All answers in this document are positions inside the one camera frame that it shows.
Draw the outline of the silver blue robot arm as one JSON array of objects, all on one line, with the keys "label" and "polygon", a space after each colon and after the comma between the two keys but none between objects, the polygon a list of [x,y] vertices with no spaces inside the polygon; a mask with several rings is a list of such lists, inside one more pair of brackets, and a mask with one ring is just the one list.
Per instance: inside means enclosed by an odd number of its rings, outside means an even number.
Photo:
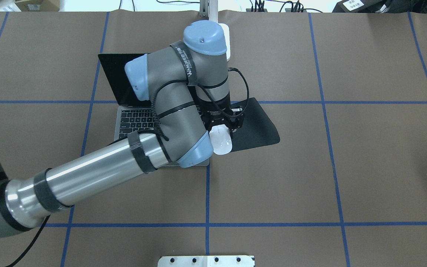
[{"label": "silver blue robot arm", "polygon": [[230,108],[227,50],[219,23],[193,22],[182,40],[123,66],[136,98],[151,104],[152,126],[123,126],[114,143],[29,179],[9,179],[0,163],[0,238],[171,162],[188,168],[217,153],[212,129],[235,131],[244,116]]}]

